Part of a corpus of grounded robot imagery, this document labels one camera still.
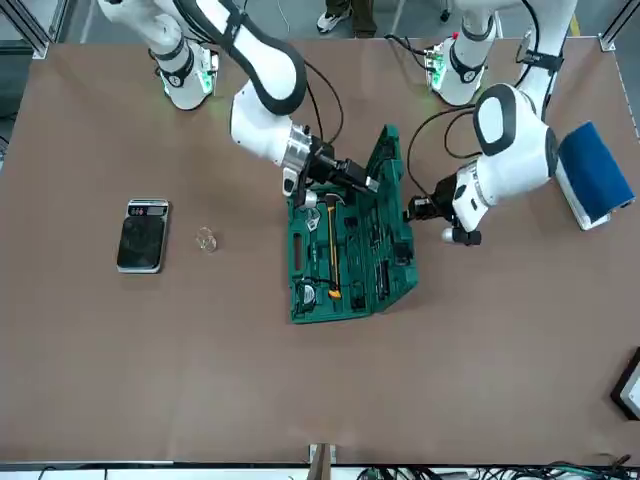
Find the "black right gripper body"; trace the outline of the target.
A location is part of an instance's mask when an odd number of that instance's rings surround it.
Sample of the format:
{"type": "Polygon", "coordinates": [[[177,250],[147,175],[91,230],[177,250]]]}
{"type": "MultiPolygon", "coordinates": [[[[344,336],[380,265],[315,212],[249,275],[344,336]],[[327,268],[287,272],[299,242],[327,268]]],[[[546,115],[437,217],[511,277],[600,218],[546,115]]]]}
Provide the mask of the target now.
{"type": "Polygon", "coordinates": [[[333,146],[313,138],[308,157],[309,165],[306,167],[305,182],[335,185],[350,185],[347,175],[348,158],[337,158],[333,146]]]}

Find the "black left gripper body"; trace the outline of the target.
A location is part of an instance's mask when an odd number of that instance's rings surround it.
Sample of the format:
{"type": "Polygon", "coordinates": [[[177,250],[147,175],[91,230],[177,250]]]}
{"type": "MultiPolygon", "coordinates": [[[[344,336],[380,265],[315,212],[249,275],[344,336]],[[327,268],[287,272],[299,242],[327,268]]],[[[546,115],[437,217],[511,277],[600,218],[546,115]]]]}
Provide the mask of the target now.
{"type": "Polygon", "coordinates": [[[428,200],[426,220],[443,218],[449,223],[454,221],[453,198],[457,186],[457,175],[451,174],[437,182],[431,193],[425,193],[428,200]]]}

